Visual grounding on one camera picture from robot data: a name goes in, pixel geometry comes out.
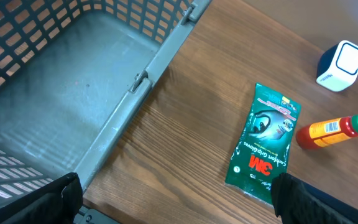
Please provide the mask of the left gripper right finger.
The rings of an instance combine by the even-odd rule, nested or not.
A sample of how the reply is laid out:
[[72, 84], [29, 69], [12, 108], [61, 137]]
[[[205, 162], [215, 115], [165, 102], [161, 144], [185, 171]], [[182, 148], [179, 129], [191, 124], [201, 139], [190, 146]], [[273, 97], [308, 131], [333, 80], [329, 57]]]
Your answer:
[[271, 196], [282, 223], [358, 223], [358, 209], [288, 173], [273, 179]]

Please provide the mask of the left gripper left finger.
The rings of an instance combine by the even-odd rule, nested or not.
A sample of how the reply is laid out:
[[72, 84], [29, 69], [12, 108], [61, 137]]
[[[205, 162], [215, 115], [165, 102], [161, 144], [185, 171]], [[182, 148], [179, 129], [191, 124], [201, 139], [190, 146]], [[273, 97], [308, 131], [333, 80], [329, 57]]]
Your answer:
[[83, 189], [75, 172], [0, 208], [0, 223], [73, 223], [83, 205]]

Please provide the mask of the green 3M gloves packet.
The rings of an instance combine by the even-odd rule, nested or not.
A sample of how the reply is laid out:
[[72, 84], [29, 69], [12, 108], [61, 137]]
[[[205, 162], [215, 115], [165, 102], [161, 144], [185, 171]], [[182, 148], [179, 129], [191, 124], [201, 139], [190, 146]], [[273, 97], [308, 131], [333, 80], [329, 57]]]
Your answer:
[[299, 103], [256, 83], [254, 99], [230, 158], [225, 183], [270, 205], [272, 181], [287, 171], [300, 112]]

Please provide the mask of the red bottle green cap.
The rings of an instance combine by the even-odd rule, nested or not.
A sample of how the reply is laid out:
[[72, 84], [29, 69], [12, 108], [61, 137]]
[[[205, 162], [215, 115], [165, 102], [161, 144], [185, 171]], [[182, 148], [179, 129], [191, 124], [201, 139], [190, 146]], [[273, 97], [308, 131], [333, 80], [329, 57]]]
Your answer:
[[296, 133], [296, 141], [302, 149], [319, 149], [356, 137], [358, 114], [313, 123]]

